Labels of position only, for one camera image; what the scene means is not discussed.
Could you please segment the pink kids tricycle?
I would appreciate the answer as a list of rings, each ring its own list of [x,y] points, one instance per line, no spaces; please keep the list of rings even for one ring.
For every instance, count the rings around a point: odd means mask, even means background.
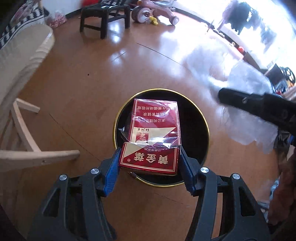
[[[132,10],[132,19],[136,23],[146,23],[150,16],[158,19],[166,17],[171,25],[176,25],[179,18],[171,11],[175,1],[137,1],[137,6]]]

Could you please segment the light wooden chair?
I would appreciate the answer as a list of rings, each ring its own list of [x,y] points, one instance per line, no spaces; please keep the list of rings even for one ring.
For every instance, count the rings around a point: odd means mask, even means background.
[[[11,119],[8,120],[1,134],[1,173],[24,168],[44,166],[60,161],[75,160],[79,157],[78,150],[42,151],[29,132],[20,109],[38,113],[40,108],[22,99],[16,98],[10,110]],[[12,128],[15,127],[18,139],[25,146],[24,151],[7,150],[7,144]]]

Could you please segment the black white striped sofa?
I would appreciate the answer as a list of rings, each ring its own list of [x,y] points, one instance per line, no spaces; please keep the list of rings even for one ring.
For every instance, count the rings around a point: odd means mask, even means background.
[[[2,1],[1,49],[23,29],[44,23],[45,15],[40,1]]]

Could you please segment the red cigarette pack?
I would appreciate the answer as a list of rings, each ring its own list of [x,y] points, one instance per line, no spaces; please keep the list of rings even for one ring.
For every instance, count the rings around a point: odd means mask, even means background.
[[[177,102],[136,98],[119,167],[135,172],[175,176],[181,143]]]

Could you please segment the black gold-rimmed trash bin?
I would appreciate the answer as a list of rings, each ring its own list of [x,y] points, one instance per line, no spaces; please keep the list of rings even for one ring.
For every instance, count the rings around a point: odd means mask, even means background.
[[[181,128],[181,146],[187,155],[196,159],[199,164],[203,164],[209,149],[210,132],[206,119],[200,109],[190,99],[184,95],[168,89],[148,89],[137,93],[131,97],[118,112],[114,128],[113,139],[116,148],[123,147],[128,139],[128,129],[135,99],[153,99],[176,101],[178,104],[179,120]],[[138,180],[147,185],[156,187],[172,187],[183,183],[183,178],[179,171],[175,176],[155,175],[143,172],[130,171]]]

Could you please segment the yellow toy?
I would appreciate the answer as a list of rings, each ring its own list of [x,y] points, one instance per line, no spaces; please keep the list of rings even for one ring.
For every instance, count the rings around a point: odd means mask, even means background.
[[[155,26],[158,25],[158,19],[155,18],[154,16],[150,16],[148,22],[155,25]]]

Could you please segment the black wooden chair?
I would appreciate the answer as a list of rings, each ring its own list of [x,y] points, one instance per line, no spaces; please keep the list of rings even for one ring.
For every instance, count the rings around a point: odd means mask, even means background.
[[[108,24],[124,19],[125,29],[130,28],[130,1],[98,1],[96,4],[85,6],[81,10],[80,28],[83,32],[84,28],[97,30],[100,32],[100,38],[107,37]],[[97,17],[101,19],[100,27],[85,24],[85,19],[89,17]]]

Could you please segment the hanging dark clothes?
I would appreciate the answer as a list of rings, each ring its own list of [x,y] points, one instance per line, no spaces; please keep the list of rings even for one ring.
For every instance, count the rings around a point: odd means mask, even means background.
[[[226,23],[231,25],[231,28],[238,34],[242,32],[244,27],[250,27],[249,15],[251,12],[251,6],[246,2],[234,4],[231,13]]]

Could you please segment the red white plastic bag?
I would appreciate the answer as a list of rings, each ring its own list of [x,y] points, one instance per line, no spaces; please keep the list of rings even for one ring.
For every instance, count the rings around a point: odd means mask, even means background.
[[[46,18],[46,24],[53,29],[66,22],[67,18],[61,11],[55,11],[55,13],[49,14],[49,16]]]

